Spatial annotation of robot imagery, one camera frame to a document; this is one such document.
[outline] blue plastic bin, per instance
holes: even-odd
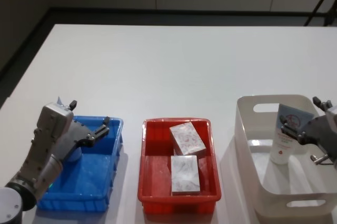
[[[102,125],[105,117],[75,116],[90,130]],[[105,211],[122,148],[123,120],[111,118],[109,134],[92,148],[82,147],[82,156],[64,164],[37,207],[43,210]]]

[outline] basket handle hole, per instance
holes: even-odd
[[[278,112],[279,104],[256,104],[254,106],[254,112]]]
[[[287,207],[319,207],[326,203],[325,199],[295,200],[286,204]]]

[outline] floor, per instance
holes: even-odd
[[[12,63],[1,72],[0,106],[6,101],[29,64],[47,38],[54,24],[96,25],[182,25],[182,26],[303,26],[306,16],[252,14],[251,16],[228,13],[203,12],[144,12],[144,11],[92,11],[52,9],[43,18],[26,42],[15,54]],[[311,26],[322,26],[323,18],[316,17]]]

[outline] soap box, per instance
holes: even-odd
[[[174,150],[178,155],[206,155],[206,146],[191,122],[170,127]]]
[[[198,162],[196,155],[171,156],[172,195],[196,195],[200,193]]]

